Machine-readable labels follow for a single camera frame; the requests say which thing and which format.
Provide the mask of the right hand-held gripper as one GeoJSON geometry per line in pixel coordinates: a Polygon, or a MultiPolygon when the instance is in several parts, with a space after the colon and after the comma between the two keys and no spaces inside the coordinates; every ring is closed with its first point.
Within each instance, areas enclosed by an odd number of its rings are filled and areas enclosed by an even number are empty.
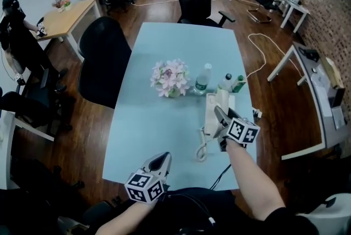
{"type": "Polygon", "coordinates": [[[221,107],[215,106],[214,114],[221,124],[215,132],[215,138],[227,138],[240,144],[251,144],[256,140],[260,127],[248,120],[241,119],[241,116],[234,109],[229,108],[228,114],[226,114],[221,107]]]}

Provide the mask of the person's right forearm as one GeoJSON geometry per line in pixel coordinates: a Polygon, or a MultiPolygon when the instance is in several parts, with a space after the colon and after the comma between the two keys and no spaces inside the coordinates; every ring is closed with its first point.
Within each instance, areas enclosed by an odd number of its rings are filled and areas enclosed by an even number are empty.
{"type": "Polygon", "coordinates": [[[259,168],[249,153],[235,141],[226,140],[226,151],[241,194],[257,220],[264,221],[285,203],[275,183],[259,168]]]}

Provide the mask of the person's left forearm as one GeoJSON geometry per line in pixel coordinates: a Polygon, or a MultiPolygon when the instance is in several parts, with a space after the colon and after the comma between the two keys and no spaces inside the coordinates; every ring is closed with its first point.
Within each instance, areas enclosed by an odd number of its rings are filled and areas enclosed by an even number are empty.
{"type": "Polygon", "coordinates": [[[99,227],[95,235],[129,235],[153,211],[155,205],[155,202],[136,202],[122,214],[99,227]]]}

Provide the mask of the clear bottle dark cap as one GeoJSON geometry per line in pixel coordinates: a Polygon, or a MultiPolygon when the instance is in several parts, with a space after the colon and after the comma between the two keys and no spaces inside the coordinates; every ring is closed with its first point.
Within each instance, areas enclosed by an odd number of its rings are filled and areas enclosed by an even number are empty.
{"type": "Polygon", "coordinates": [[[221,82],[217,86],[217,90],[231,91],[232,85],[232,75],[226,74],[225,77],[221,80],[221,82]]]}

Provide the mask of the clear bottle green label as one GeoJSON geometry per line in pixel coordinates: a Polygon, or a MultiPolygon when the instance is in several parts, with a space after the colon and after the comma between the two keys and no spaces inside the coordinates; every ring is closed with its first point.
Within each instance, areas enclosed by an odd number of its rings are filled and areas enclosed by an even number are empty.
{"type": "Polygon", "coordinates": [[[203,95],[206,92],[211,78],[211,71],[212,65],[210,63],[206,63],[195,80],[194,92],[196,94],[203,95]]]}

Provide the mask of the person's black clothing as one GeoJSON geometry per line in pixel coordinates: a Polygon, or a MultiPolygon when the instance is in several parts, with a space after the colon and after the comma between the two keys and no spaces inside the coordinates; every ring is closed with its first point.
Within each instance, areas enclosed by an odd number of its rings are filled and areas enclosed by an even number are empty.
{"type": "Polygon", "coordinates": [[[158,202],[131,235],[319,235],[305,217],[279,208],[264,221],[245,214],[231,191],[184,188],[168,194],[186,193],[201,200],[216,221],[212,227],[201,210],[184,197],[158,202]]]}

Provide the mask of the pink flower bouquet in vase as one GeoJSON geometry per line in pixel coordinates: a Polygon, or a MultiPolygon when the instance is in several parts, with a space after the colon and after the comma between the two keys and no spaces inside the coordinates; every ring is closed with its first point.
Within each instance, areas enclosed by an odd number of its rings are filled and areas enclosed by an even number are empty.
{"type": "Polygon", "coordinates": [[[150,82],[159,97],[185,96],[190,89],[188,66],[180,59],[158,61],[152,69],[150,82]]]}

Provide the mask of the white papers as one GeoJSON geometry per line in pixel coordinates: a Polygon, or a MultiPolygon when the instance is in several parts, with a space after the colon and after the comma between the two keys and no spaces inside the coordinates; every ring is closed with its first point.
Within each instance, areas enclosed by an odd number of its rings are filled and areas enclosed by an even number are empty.
{"type": "Polygon", "coordinates": [[[332,111],[329,104],[327,91],[321,79],[322,77],[318,74],[313,74],[311,77],[312,83],[315,87],[316,95],[319,100],[322,115],[323,117],[331,117],[332,111]]]}

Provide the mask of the black pouch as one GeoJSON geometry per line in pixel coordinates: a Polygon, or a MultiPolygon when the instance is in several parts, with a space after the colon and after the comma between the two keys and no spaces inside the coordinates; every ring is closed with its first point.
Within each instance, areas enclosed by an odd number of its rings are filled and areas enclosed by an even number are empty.
{"type": "Polygon", "coordinates": [[[320,59],[320,56],[317,52],[317,50],[314,49],[304,49],[302,47],[298,47],[299,52],[305,56],[307,59],[312,60],[314,62],[318,62],[320,59]]]}

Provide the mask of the dark laptop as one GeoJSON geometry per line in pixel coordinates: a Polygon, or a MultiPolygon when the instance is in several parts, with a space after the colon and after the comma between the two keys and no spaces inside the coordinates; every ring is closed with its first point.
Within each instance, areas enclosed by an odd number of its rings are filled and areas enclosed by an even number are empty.
{"type": "Polygon", "coordinates": [[[334,89],[333,94],[328,97],[335,129],[337,130],[346,124],[341,108],[345,91],[345,88],[334,89]]]}

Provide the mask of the cardboard box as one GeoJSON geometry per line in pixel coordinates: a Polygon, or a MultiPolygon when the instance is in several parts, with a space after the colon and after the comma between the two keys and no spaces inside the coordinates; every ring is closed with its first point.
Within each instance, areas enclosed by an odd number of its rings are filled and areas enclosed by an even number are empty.
{"type": "Polygon", "coordinates": [[[337,69],[335,63],[328,57],[321,57],[321,62],[329,78],[331,87],[334,89],[344,88],[343,81],[341,79],[341,74],[337,69]]]}

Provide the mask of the black mesh office chair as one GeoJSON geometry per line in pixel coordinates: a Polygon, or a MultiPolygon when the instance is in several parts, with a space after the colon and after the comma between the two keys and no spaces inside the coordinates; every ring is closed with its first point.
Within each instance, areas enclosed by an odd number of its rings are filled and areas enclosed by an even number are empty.
{"type": "Polygon", "coordinates": [[[117,20],[95,19],[80,38],[83,63],[78,77],[80,95],[92,102],[115,108],[132,53],[117,20]]]}

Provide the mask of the white side table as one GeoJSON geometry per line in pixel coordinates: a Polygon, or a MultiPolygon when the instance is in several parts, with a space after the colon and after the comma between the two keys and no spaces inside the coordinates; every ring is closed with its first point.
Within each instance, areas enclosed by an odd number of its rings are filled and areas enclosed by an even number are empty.
{"type": "Polygon", "coordinates": [[[290,16],[292,15],[292,13],[294,11],[297,11],[297,12],[300,12],[302,15],[298,21],[298,23],[296,24],[294,30],[293,30],[293,33],[296,33],[299,28],[301,27],[301,25],[303,24],[305,18],[310,15],[310,11],[305,8],[304,6],[302,5],[298,5],[298,4],[294,4],[292,3],[291,1],[289,0],[277,0],[277,1],[282,1],[282,4],[285,4],[286,5],[286,8],[283,12],[283,21],[280,25],[280,28],[283,29],[285,27],[285,25],[287,24],[287,22],[289,21],[289,18],[290,16]]]}

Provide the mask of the small white desk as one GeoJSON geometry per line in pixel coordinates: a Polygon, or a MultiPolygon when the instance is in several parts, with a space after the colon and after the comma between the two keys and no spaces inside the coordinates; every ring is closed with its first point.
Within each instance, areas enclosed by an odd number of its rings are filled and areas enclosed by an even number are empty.
{"type": "Polygon", "coordinates": [[[17,119],[14,113],[5,111],[0,118],[0,189],[2,190],[18,188],[18,185],[10,179],[11,148],[16,127],[24,128],[35,135],[52,142],[54,141],[53,136],[41,132],[28,123],[17,119]]]}

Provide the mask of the wooden table white legs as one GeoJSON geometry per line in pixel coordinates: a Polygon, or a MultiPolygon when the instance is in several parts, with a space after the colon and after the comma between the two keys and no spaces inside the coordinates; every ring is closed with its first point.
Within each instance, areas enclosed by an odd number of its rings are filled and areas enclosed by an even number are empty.
{"type": "Polygon", "coordinates": [[[96,18],[101,17],[98,0],[79,1],[72,4],[70,10],[64,10],[61,13],[57,10],[49,11],[44,15],[43,19],[44,30],[47,34],[43,37],[36,36],[35,33],[32,34],[37,41],[57,38],[62,42],[63,39],[66,39],[80,61],[83,62],[83,56],[80,54],[78,43],[73,37],[72,32],[90,10],[93,10],[96,18]]]}

